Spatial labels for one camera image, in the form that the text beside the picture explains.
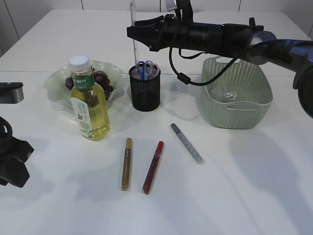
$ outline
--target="scissors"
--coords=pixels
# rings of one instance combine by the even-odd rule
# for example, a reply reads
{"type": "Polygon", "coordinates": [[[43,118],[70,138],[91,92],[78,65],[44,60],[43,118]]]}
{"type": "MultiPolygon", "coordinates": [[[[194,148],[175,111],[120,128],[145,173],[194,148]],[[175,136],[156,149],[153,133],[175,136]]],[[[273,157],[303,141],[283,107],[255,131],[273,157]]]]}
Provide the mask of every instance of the scissors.
{"type": "Polygon", "coordinates": [[[160,68],[157,64],[154,64],[151,60],[146,62],[139,61],[137,64],[137,71],[141,75],[141,80],[149,80],[157,76],[160,72],[160,68]]]}

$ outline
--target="green plastic basket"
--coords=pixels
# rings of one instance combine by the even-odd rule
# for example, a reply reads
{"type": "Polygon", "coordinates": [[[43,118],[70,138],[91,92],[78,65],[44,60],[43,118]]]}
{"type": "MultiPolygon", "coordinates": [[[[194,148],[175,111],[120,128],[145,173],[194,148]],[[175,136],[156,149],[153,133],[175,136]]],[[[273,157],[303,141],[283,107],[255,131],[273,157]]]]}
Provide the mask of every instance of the green plastic basket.
{"type": "MultiPolygon", "coordinates": [[[[211,80],[226,66],[227,63],[216,59],[204,61],[202,82],[211,80]]],[[[219,79],[201,90],[203,118],[220,128],[255,127],[272,101],[272,91],[261,68],[246,61],[233,64],[219,79]]]]}

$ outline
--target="black mesh pen holder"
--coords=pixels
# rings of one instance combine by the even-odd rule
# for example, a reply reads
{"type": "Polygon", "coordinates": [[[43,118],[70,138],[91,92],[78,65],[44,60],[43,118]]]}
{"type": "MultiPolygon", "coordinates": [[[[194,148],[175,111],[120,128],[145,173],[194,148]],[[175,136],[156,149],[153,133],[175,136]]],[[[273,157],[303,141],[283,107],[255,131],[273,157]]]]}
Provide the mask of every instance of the black mesh pen holder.
{"type": "Polygon", "coordinates": [[[141,75],[135,66],[129,70],[132,102],[135,109],[148,112],[160,105],[160,75],[161,71],[149,80],[141,80],[141,75]]]}

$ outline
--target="basket handle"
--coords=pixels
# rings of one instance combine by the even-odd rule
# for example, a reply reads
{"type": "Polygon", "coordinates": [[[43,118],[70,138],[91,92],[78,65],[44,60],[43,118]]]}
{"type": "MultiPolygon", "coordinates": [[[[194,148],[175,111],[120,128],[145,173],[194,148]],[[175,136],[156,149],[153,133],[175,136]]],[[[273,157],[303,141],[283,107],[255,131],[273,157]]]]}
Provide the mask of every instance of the basket handle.
{"type": "Polygon", "coordinates": [[[256,111],[263,107],[264,105],[262,104],[256,104],[248,101],[237,101],[226,105],[226,108],[230,110],[245,110],[245,111],[256,111]]]}
{"type": "MultiPolygon", "coordinates": [[[[218,64],[228,64],[231,60],[232,60],[232,58],[227,58],[227,57],[223,57],[223,56],[215,57],[215,62],[218,64]]],[[[237,64],[239,62],[240,62],[240,60],[237,60],[234,62],[234,64],[237,64]]]]}

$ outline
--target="cooking oil bottle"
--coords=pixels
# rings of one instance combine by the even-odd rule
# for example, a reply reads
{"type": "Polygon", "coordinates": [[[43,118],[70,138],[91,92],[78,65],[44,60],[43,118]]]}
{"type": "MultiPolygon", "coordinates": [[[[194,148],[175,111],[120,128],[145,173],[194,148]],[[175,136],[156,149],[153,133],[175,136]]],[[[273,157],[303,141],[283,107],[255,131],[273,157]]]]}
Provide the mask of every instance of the cooking oil bottle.
{"type": "Polygon", "coordinates": [[[110,130],[107,103],[102,87],[95,83],[91,62],[85,55],[75,55],[68,61],[74,87],[71,102],[83,137],[99,141],[110,130]]]}

